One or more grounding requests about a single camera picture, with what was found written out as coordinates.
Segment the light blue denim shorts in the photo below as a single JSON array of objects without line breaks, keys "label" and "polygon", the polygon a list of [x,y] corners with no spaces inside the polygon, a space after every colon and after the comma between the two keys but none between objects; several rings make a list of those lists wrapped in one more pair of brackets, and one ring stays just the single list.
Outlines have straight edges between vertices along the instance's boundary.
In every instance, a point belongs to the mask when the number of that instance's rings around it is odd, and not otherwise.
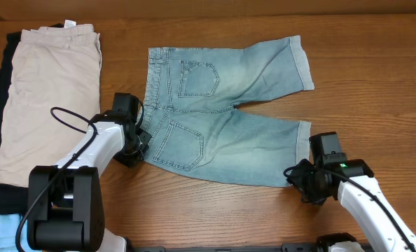
[{"label": "light blue denim shorts", "polygon": [[194,179],[284,187],[284,170],[309,157],[311,124],[239,105],[313,89],[299,36],[243,49],[150,48],[145,161]]}]

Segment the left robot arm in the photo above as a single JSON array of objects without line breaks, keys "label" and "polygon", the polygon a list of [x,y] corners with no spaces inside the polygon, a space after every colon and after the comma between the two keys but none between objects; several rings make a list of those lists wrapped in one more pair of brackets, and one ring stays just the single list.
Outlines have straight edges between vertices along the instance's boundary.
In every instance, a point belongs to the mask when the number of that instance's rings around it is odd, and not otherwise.
[{"label": "left robot arm", "polygon": [[99,178],[111,160],[133,167],[144,160],[151,135],[140,128],[144,105],[116,93],[110,110],[88,120],[84,138],[54,165],[36,166],[29,175],[28,210],[21,232],[40,251],[126,251],[125,238],[105,228]]}]

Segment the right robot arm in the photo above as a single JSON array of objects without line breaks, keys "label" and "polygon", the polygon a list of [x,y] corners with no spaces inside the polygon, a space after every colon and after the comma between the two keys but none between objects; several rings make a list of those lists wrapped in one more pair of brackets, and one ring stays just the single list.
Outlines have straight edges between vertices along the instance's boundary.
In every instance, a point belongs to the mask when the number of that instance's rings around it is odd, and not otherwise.
[{"label": "right robot arm", "polygon": [[416,235],[387,201],[370,167],[362,159],[347,158],[337,133],[317,134],[309,142],[313,160],[285,169],[286,180],[304,203],[322,205],[329,197],[338,201],[368,240],[360,244],[346,232],[329,234],[318,238],[311,251],[416,252]]}]

